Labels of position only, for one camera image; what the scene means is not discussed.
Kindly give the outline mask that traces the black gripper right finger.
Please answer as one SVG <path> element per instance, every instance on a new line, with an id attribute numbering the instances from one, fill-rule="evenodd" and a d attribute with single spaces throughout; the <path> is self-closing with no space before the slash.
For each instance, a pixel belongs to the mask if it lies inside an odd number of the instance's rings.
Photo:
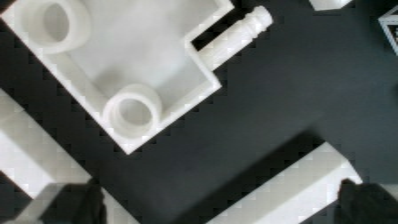
<path id="1" fill-rule="evenodd" d="M 335 224 L 398 224 L 398 184 L 340 181 Z"/>

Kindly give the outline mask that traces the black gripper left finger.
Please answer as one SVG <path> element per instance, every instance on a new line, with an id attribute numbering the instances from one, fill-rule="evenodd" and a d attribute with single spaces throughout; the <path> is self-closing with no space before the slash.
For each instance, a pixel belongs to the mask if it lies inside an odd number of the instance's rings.
<path id="1" fill-rule="evenodd" d="M 106 224 L 102 200 L 97 185 L 67 184 L 38 216 L 38 221 L 42 224 Z"/>

